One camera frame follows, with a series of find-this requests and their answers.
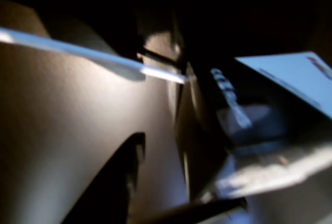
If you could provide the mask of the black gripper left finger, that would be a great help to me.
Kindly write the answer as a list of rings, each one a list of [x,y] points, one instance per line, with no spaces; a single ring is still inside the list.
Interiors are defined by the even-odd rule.
[[[126,223],[145,158],[143,132],[129,136],[105,163],[66,215],[63,223]]]

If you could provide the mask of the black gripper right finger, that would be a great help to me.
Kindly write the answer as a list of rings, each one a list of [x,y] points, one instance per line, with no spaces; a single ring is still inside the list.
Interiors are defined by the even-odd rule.
[[[201,223],[238,209],[247,210],[245,198],[217,200],[205,204],[187,204],[169,209],[157,216],[134,220],[133,223]]]

